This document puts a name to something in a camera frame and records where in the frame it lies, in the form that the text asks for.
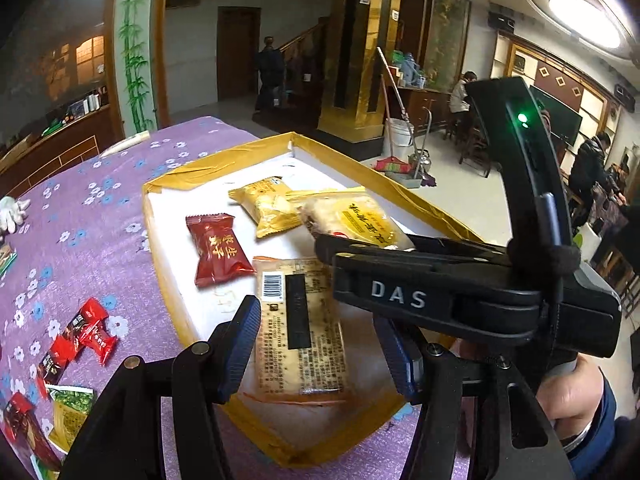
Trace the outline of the person's right hand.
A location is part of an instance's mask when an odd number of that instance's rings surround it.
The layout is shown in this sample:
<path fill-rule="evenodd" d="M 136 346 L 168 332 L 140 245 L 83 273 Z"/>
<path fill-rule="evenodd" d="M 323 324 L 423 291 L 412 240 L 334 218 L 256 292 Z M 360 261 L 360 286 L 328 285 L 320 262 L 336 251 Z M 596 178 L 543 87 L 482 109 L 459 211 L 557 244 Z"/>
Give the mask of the person's right hand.
<path fill-rule="evenodd" d="M 561 440 L 576 437 L 592 422 L 603 394 L 604 378 L 592 359 L 580 354 L 570 374 L 546 379 L 537 401 Z"/>

